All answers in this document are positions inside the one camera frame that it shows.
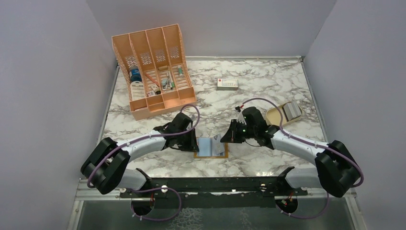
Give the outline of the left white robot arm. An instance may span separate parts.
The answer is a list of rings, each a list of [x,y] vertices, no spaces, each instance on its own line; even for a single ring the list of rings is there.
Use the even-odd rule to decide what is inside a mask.
[[[150,177],[140,169],[128,169],[128,163],[174,146],[182,151],[197,151],[196,126],[197,122],[180,112],[171,122],[137,138],[124,141],[104,138],[85,160],[80,172],[88,179],[88,188],[95,188],[102,195],[115,188],[125,188],[140,197],[146,196],[150,192]]]

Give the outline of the black mounting base bar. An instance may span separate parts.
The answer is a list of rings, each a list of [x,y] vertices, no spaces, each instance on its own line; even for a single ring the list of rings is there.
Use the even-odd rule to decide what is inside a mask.
[[[262,177],[174,177],[152,178],[139,193],[132,189],[120,192],[136,207],[156,209],[270,207],[283,198],[306,196],[307,191],[291,188],[285,176]]]

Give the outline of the blue tape roll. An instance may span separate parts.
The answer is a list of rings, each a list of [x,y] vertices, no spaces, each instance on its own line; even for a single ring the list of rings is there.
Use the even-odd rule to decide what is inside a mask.
[[[130,81],[142,82],[142,77],[138,68],[132,68],[129,70]]]

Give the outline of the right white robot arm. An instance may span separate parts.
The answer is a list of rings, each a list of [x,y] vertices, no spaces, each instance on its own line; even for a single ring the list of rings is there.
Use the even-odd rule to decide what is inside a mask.
[[[276,182],[277,191],[288,195],[295,188],[322,188],[334,197],[342,197],[356,182],[362,181],[361,170],[346,146],[340,141],[317,142],[292,135],[280,126],[266,122],[256,107],[242,110],[232,119],[221,137],[222,143],[243,143],[254,139],[261,147],[280,150],[313,165],[293,168]]]

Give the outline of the white label sheet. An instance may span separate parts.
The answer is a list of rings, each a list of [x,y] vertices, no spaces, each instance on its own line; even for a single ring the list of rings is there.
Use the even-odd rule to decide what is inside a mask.
[[[133,81],[130,84],[130,94],[132,101],[145,98],[144,85],[141,81]]]

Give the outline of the aluminium frame rail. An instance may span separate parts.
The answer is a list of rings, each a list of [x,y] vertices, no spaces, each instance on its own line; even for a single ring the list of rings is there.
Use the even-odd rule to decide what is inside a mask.
[[[121,189],[116,188],[113,189],[110,193],[107,193],[105,195],[102,195],[97,189],[95,188],[88,188],[87,186],[87,180],[79,180],[79,184],[76,190],[75,194],[75,201],[94,201],[94,200],[102,200],[102,201],[107,201],[107,200],[147,200],[147,198],[142,198],[140,196],[137,196],[136,194],[129,194],[129,195],[121,195]],[[305,192],[307,194],[299,194],[300,191],[294,192],[293,198],[295,199],[305,199],[305,198],[325,198],[326,197],[326,192],[322,191],[322,189],[318,188],[308,188]],[[245,194],[251,194],[254,192],[247,192],[247,191],[237,191],[237,190],[230,190],[226,192],[180,192],[178,191],[180,195],[187,195],[186,198],[190,198],[191,196],[197,196],[197,195],[205,195],[205,194],[210,194],[214,196],[220,196],[220,195],[245,195]],[[161,190],[158,191],[158,194],[154,195],[154,197],[158,198],[158,195],[164,195]],[[282,196],[276,196],[275,194],[272,194],[268,192],[266,195],[271,195],[275,196],[275,199],[282,199],[286,198],[288,195],[282,195]],[[358,195],[355,191],[355,189],[350,189],[347,193],[344,194],[342,198],[356,198]]]

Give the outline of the metal binder clip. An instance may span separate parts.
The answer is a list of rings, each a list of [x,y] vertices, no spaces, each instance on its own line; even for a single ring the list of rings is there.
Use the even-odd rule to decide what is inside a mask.
[[[164,77],[161,80],[161,87],[164,91],[170,90],[172,88],[170,77]]]

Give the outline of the white small card box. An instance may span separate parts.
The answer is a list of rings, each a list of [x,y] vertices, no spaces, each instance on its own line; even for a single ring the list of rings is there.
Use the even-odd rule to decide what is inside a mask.
[[[238,89],[238,80],[237,79],[217,79],[217,88],[218,91],[235,91]]]

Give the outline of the beige oval tray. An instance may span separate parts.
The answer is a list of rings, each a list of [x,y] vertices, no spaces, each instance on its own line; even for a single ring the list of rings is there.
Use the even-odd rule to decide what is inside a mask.
[[[281,113],[282,113],[283,118],[281,118],[280,113],[278,112],[278,110],[277,110],[276,108],[272,108],[272,109],[270,109],[270,110],[268,110],[268,111],[266,112],[265,120],[266,120],[266,122],[267,122],[268,125],[277,125],[277,126],[279,126],[279,125],[280,125],[280,121],[282,120],[282,126],[284,127],[284,126],[286,126],[286,125],[289,125],[289,124],[291,124],[291,123],[293,123],[293,122],[298,121],[298,120],[302,117],[302,115],[301,115],[299,118],[296,118],[296,119],[294,119],[294,120],[291,120],[291,121],[287,122],[287,120],[286,120],[286,118],[285,118],[285,115],[284,115],[284,112],[283,112],[283,109],[282,109],[282,107],[283,107],[285,104],[278,106],[279,110],[280,110]]]

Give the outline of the green white marker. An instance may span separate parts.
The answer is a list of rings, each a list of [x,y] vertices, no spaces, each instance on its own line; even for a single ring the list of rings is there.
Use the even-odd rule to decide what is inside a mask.
[[[180,78],[183,78],[183,77],[184,77],[184,74],[183,74],[183,70],[182,70],[181,65],[178,65],[177,68],[178,68],[179,77],[180,77]]]

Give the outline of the stack of grey cards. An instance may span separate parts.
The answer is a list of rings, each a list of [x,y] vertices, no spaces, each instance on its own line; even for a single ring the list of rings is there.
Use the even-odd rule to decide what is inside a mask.
[[[282,109],[287,122],[299,118],[302,115],[302,110],[295,101],[286,103]]]

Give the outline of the peach plastic desk organizer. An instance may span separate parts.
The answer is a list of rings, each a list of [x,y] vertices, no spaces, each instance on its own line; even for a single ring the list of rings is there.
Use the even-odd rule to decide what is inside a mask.
[[[174,112],[185,104],[196,104],[195,90],[190,79],[180,26],[178,24],[142,30],[112,37],[112,46],[126,80],[130,112],[135,120]],[[168,70],[158,67],[168,65]],[[177,66],[184,77],[180,78]],[[138,68],[142,77],[145,98],[132,101],[129,70]],[[158,87],[145,73],[159,84]],[[170,77],[172,88],[164,91],[161,80]]]

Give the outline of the small brown eraser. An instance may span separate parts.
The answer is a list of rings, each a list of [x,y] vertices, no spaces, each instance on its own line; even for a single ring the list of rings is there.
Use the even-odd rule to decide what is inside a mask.
[[[168,65],[165,65],[165,66],[160,66],[160,67],[158,67],[158,70],[159,71],[166,71],[166,70],[168,70]]]

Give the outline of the yellow leather card holder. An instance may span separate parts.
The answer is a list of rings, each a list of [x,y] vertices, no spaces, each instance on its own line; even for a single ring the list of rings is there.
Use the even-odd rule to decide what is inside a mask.
[[[212,138],[197,138],[197,145],[199,150],[194,153],[195,159],[227,159],[228,158],[228,145],[224,143],[225,152],[224,156],[212,156]]]

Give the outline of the red pencil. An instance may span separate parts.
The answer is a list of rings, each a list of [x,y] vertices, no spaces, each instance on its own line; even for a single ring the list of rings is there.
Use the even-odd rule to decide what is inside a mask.
[[[152,78],[149,74],[145,73],[146,77],[148,77],[152,82],[154,82],[158,87],[160,87],[160,84],[154,79]]]

